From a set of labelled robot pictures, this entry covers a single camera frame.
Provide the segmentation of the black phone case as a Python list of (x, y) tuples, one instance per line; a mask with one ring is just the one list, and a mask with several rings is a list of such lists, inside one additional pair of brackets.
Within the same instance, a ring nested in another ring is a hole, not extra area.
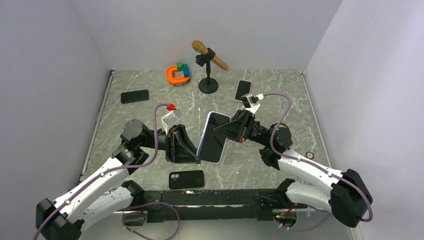
[(205, 186), (202, 170), (175, 171), (169, 174), (168, 187), (171, 190), (195, 189)]

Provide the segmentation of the black phone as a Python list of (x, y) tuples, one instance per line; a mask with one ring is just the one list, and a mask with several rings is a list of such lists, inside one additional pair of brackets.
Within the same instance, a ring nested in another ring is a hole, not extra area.
[(147, 89), (122, 92), (120, 102), (122, 104), (130, 104), (149, 100), (149, 91)]

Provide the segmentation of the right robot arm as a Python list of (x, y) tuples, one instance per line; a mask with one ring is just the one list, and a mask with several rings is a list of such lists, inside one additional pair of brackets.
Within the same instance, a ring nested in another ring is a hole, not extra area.
[(267, 128), (252, 112), (238, 110), (230, 121), (214, 127), (213, 132), (235, 142), (249, 140), (263, 145), (259, 153), (265, 165), (290, 172), (309, 183), (285, 179), (275, 190), (280, 207), (309, 205), (331, 213), (350, 228), (372, 220), (373, 198), (360, 174), (353, 169), (333, 169), (297, 153), (291, 147), (292, 134), (287, 125), (275, 123)]

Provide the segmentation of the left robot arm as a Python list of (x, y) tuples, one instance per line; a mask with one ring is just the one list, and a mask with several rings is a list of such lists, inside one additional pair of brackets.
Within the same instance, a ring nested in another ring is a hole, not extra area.
[(197, 149), (183, 124), (169, 131), (149, 129), (138, 119), (124, 125), (121, 145), (106, 162), (86, 180), (64, 195), (41, 200), (36, 206), (34, 239), (77, 240), (93, 224), (121, 209), (139, 209), (145, 192), (133, 180), (127, 181), (135, 170), (147, 166), (149, 154), (143, 148), (165, 151), (172, 163), (200, 163)]

